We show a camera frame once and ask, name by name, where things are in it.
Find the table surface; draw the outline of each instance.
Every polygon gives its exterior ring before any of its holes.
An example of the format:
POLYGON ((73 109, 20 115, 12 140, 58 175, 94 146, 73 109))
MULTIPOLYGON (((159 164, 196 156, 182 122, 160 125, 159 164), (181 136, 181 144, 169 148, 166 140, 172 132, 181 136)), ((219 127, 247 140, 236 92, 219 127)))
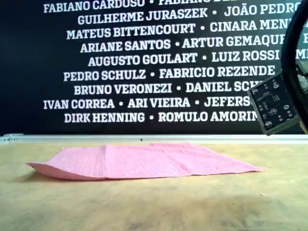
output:
POLYGON ((307 231, 308 145, 206 145, 263 173, 69 182, 26 161, 62 147, 0 145, 1 231, 307 231))

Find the black circuit board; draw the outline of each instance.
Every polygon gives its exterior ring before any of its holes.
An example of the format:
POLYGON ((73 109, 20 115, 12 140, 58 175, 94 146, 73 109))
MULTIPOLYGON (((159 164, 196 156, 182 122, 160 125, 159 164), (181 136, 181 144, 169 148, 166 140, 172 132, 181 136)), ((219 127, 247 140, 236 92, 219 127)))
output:
POLYGON ((248 95, 265 134, 271 135, 298 122, 281 74, 251 88, 248 95))

